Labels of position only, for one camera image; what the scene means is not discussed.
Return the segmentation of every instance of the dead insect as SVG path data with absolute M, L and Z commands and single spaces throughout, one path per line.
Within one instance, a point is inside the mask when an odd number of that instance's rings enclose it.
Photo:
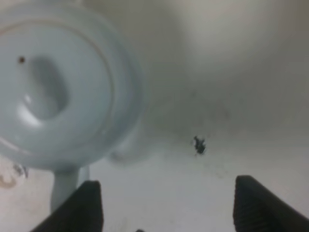
M 206 152 L 206 142 L 205 139 L 200 139 L 197 136 L 193 138 L 193 145 L 195 150 L 197 151 L 196 155 L 204 155 Z

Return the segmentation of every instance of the white floor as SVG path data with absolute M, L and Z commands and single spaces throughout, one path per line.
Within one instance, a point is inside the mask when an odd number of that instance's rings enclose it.
M 309 217 L 306 0 L 86 5 L 133 44 L 148 88 L 134 141 L 91 167 L 91 178 L 102 184 L 105 232 L 235 231 L 240 174 Z M 195 135 L 206 138 L 204 156 L 195 156 Z M 33 173 L 50 186 L 49 174 Z M 41 194 L 41 205 L 48 205 L 48 193 L 36 187 L 33 195 Z M 27 231 L 47 213 L 37 207 L 27 214 L 31 219 L 19 215 L 15 224 L 0 214 L 0 227 Z

